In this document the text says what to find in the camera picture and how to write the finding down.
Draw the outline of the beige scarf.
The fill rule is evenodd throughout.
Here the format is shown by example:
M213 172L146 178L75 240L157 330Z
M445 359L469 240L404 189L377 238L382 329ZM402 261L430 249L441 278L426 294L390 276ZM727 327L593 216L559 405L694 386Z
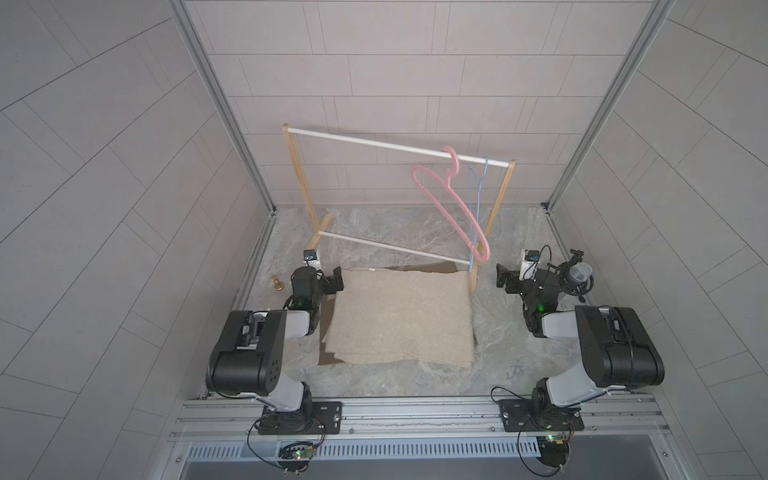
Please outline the beige scarf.
M417 360L469 369L475 358L468 273L346 270L326 350L349 364Z

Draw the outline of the light blue wire hanger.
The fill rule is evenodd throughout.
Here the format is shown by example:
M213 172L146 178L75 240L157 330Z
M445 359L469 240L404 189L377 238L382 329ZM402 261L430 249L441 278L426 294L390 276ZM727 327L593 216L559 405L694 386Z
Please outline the light blue wire hanger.
M478 220L478 222L479 222L480 207L481 207L481 192L482 192L482 188L483 188L483 182L484 182L484 179L485 179L485 177L487 175L488 166L489 166L489 159L485 158L484 160L485 160L485 162L484 162L484 169L483 169L482 176L478 176L477 173L473 170L473 167L471 165L467 166L468 172L469 172L467 174L468 183L470 181L470 176L473 177L474 181L475 181L476 202L474 204L474 216ZM470 228L470 233L472 233L474 235L473 236L473 240L475 242L477 242L477 240L478 240L479 232L480 232L479 227L477 229L475 229L474 227ZM475 254L470 252L470 264L469 264L469 272L470 273L473 273L473 270L474 270L474 260L475 260Z

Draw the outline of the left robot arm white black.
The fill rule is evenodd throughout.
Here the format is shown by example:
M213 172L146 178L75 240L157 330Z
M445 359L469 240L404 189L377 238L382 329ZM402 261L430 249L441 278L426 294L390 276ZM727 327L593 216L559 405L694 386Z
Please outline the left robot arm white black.
M281 309L229 313L212 349L205 375L207 389L226 398L252 398L264 405L255 422L258 434L337 434L343 404L314 402L310 387L283 372L288 340L312 335L321 304L344 289L339 267L331 276L302 266L291 276L292 295Z

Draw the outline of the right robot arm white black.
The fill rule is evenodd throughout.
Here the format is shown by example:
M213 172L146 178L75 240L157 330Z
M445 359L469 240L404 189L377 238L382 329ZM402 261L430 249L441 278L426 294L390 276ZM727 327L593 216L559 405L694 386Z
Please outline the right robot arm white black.
M496 284L522 299L528 331L536 338L575 339L580 360L566 371L539 380L526 398L501 399L507 432L584 429L579 406L613 391L656 386L665 367L636 312L630 307L592 306L592 267L582 261L548 265L533 262L519 270L496 266Z

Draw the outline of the gold chess piece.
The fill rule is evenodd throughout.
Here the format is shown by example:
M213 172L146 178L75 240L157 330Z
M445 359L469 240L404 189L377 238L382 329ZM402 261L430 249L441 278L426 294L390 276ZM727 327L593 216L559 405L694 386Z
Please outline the gold chess piece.
M284 283L278 278L277 275L272 275L271 280L272 280L273 288L276 291L282 291L284 289Z

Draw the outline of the wooden clothes rack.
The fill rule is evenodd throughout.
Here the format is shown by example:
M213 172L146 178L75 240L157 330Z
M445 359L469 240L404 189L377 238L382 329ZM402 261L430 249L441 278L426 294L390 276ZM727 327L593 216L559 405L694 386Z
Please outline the wooden clothes rack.
M314 203L314 199L312 197L311 189L309 186L308 175L306 174L306 171L304 169L304 163L302 161L299 142L297 138L299 136L311 137L311 138L317 138L317 139L322 139L327 141L362 145L362 146L382 149L382 150L404 152L404 153L413 154L413 155L449 159L451 161L451 163L449 164L449 168L446 170L446 173L442 176L436 174L433 170L426 168L422 165L413 166L411 169L412 180L416 185L416 187L426 196L426 198L430 201L430 203L437 208L437 210L443 215L443 217L457 232L457 234L460 236L462 241L468 247L469 253L471 252L475 254L474 270L473 270L473 273L469 272L469 291L474 293L477 290L479 268L482 264L489 261L490 255L491 255L491 248L490 248L490 243L488 241L488 236L493 230L493 227L496 222L496 218L499 214L500 208L503 204L504 198L506 196L509 185L511 183L511 180L515 171L515 167L516 167L515 161L501 161L501 160L488 158L489 159L488 168L489 167L502 168L505 170L505 174L504 174L501 186L499 187L497 195L495 197L495 201L493 203L491 213L489 214L487 224L484 227L482 227L474 216L474 209L471 209L467 205L467 203L463 201L462 197L457 193L457 191L453 188L452 180L459 176L459 173L461 171L461 165L463 163L478 164L484 167L484 162L485 162L484 159L487 157L474 157L474 156L468 156L468 155L460 155L456 153L456 151L451 147L445 147L443 148L443 150L438 151L438 150L432 150L432 149L426 149L426 148L420 148L420 147L383 142L378 140L369 140L369 139L356 138L356 137L344 136L339 134L331 134L331 133L325 133L325 132L319 132L319 131L299 129L289 124L283 125L282 132L283 132L283 137L286 141L286 145L287 145L290 159L291 159L292 168L299 185L301 196L302 196L302 199L310 220L312 232L313 232L313 236L309 241L309 243L307 244L307 247L309 249L315 248L319 244L319 241L322 237L327 237L327 238L334 238L334 239L339 239L343 241L353 242L360 245L367 245L367 246L382 248L390 251L417 255L425 258L453 262L455 264L462 264L467 266L469 270L470 257L467 260L464 260L460 258L438 255L438 254L434 254L426 251L414 250L410 248L395 246L395 245L377 242L373 240L353 237L349 235L342 235L342 234L338 234L330 231L329 227L333 222L333 216L331 214L327 214L323 218L318 217L317 208ZM474 235L470 233L470 230L465 231L464 229L462 229L458 220L454 218L454 216L441 203L441 201L437 197L435 197L429 191L429 189L420 181L420 178L423 176L428 176L432 178L434 183L442 187L444 191L444 195L454 200L457 207L460 209L464 217L469 222L470 228L474 227L475 229L477 229L479 227L480 232L478 235L477 242L473 240Z

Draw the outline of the left circuit board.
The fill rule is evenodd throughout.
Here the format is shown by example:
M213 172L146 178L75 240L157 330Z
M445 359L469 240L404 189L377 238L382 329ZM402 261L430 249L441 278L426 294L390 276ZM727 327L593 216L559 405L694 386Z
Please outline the left circuit board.
M282 446L278 450L277 463L285 473L301 474L309 467L318 451L312 442L299 441Z

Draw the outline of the circuit board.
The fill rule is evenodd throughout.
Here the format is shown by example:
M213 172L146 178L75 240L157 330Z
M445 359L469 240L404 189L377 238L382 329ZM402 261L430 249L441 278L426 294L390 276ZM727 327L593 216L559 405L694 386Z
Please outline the circuit board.
M312 442L299 441L282 446L278 450L277 463L285 473L301 474L309 467L318 451Z
M537 438L540 456L539 462L551 469L563 468L570 458L570 441L565 437L553 435Z

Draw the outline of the right circuit board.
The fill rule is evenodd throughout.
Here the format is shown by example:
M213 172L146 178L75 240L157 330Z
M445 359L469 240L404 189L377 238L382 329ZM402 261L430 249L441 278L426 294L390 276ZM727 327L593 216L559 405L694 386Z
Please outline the right circuit board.
M570 441L565 437L553 435L537 438L540 456L539 462L551 469L563 468L570 458Z

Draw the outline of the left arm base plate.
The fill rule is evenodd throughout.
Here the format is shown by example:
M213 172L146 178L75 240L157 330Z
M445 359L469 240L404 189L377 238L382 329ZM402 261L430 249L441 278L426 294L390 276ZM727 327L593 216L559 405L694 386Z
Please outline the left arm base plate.
M259 435L336 435L340 431L343 404L313 402L292 412L280 412L264 407L257 424Z

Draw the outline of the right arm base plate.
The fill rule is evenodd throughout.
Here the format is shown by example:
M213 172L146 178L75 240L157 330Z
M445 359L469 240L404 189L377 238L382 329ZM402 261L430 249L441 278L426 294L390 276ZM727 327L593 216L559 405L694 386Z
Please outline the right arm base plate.
M548 403L517 398L497 401L507 433L583 431L585 426L578 408L557 407Z

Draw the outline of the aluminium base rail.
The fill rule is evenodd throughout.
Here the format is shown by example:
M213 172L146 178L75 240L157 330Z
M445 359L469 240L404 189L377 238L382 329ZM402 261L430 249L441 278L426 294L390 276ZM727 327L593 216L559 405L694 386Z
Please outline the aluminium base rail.
M317 399L343 404L340 431L329 440L374 438L500 437L504 430L498 400L507 395L459 397L359 397ZM264 406L249 400L192 400L182 404L167 435L170 441L235 441L250 432ZM669 423L651 394L614 393L579 406L579 435L667 434ZM522 432L547 435L552 432ZM266 435L286 440L302 435Z

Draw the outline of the right aluminium corner post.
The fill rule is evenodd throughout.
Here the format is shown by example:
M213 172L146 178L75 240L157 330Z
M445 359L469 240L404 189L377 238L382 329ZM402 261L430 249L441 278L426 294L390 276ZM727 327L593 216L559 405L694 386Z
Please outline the right aluminium corner post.
M657 0L652 2L645 20L641 24L637 35L631 43L627 54L623 58L606 94L602 98L593 118L574 150L571 159L567 163L561 178L548 201L542 203L542 207L548 214L551 214L554 211L554 208L562 198L580 164L589 153L594 141L597 139L608 117L614 110L618 100L621 98L621 95L626 89L633 74L638 69L648 48L658 35L659 30L663 26L663 23L674 4L675 2L673 0Z

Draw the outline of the aluminium corner post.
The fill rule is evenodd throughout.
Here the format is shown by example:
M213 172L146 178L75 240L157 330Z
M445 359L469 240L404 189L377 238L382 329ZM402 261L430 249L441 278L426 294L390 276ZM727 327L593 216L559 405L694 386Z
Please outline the aluminium corner post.
M275 217L277 208L272 200L263 177L258 171L258 167L253 155L247 145L244 135L239 128L237 119L227 100L227 97L216 77L213 65L205 52L201 38L195 29L190 15L190 11L185 1L170 0L169 8L171 15L182 39L187 46L190 56L195 63L202 82L211 98L211 101L220 115L223 126L232 141L235 150L243 161L252 181L254 182L258 193L260 194L270 217Z
M623 58L606 94L602 98L593 118L574 150L571 159L567 163L561 178L548 201L542 203L542 207L548 214L551 214L554 211L554 208L562 198L580 164L589 153L594 141L597 139L608 117L614 110L618 100L621 98L621 95L626 89L633 74L638 69L648 48L658 35L659 30L663 26L663 23L674 4L675 2L673 0L657 0L652 2L645 20L641 24L637 35L631 43L627 54Z

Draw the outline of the left aluminium corner post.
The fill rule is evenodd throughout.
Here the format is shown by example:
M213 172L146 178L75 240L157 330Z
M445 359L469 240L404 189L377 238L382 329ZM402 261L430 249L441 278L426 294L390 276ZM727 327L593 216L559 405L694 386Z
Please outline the left aluminium corner post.
M170 0L169 8L171 15L182 39L187 46L190 56L195 63L202 82L211 98L211 101L220 115L223 126L232 141L235 150L243 161L252 181L254 182L258 193L260 194L270 217L275 217L277 208L272 200L263 177L258 171L258 167L253 155L247 145L244 135L239 128L237 119L227 100L227 97L216 77L213 65L205 52L201 38L195 29L190 15L190 11L185 1Z

